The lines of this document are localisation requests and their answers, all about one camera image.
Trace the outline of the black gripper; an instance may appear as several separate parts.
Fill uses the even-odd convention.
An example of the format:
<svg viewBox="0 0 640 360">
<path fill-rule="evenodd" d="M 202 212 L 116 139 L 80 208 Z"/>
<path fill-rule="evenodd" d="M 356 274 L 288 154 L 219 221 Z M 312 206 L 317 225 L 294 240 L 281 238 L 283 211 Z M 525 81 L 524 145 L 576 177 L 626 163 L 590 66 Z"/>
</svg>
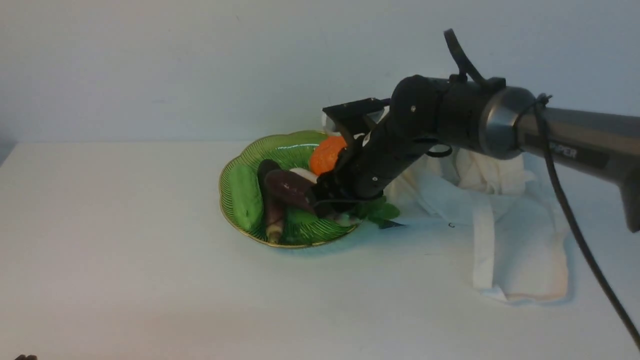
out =
<svg viewBox="0 0 640 360">
<path fill-rule="evenodd" d="M 440 142 L 432 137 L 405 136 L 392 125 L 371 120 L 335 120 L 346 141 L 336 164 L 318 177 L 312 187 L 312 207 L 319 217 L 343 214 L 356 205 L 382 196 L 384 189 Z M 404 227 L 391 219 L 378 219 L 380 230 Z"/>
</svg>

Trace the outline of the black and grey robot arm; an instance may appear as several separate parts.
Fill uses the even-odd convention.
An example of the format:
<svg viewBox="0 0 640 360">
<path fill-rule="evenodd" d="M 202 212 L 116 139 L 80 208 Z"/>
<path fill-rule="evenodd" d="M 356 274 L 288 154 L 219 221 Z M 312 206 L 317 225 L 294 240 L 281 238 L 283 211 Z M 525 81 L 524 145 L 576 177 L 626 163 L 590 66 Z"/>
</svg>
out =
<svg viewBox="0 0 640 360">
<path fill-rule="evenodd" d="M 423 155 L 446 157 L 432 151 L 437 145 L 498 160 L 542 157 L 548 147 L 554 162 L 616 184 L 626 224 L 638 232 L 639 118 L 547 107 L 528 89 L 489 83 L 414 75 L 390 98 L 325 107 L 347 146 L 307 193 L 313 209 L 325 215 L 379 198 Z"/>
</svg>

